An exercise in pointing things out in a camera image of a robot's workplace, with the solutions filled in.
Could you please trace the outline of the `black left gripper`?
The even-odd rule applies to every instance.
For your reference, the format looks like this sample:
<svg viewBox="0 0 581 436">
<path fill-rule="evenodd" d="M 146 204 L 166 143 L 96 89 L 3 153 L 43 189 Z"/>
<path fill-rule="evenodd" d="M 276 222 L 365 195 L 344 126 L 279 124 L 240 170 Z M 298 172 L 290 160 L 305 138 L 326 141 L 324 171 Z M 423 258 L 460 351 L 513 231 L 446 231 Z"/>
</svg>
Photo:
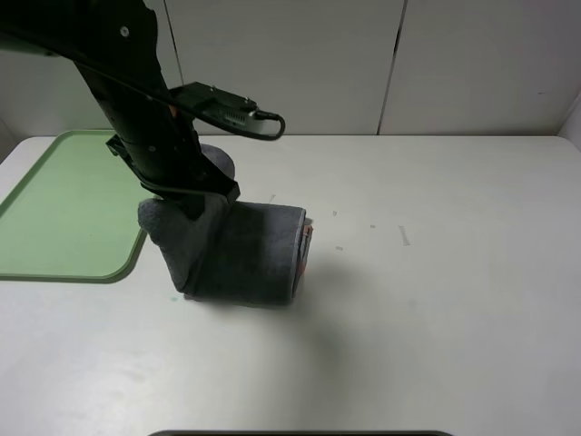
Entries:
<svg viewBox="0 0 581 436">
<path fill-rule="evenodd" d="M 188 194 L 177 207 L 193 222 L 206 221 L 206 197 L 215 195 L 227 203 L 240 196 L 236 181 L 218 168 L 203 152 L 193 132 L 176 144 L 126 144 L 118 135 L 106 142 L 111 153 L 123 160 L 141 186 L 161 197 Z"/>
</svg>

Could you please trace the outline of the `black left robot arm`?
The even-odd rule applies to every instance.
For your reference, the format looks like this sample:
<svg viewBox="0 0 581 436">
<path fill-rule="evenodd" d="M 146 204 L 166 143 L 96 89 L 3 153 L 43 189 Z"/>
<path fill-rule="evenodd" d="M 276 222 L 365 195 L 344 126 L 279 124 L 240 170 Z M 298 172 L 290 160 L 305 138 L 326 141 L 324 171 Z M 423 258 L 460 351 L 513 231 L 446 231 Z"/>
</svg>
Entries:
<svg viewBox="0 0 581 436">
<path fill-rule="evenodd" d="M 1 46 L 71 61 L 114 129 L 108 142 L 157 196 L 198 218 L 228 209 L 239 185 L 203 152 L 157 58 L 155 12 L 142 1 L 4 1 Z"/>
</svg>

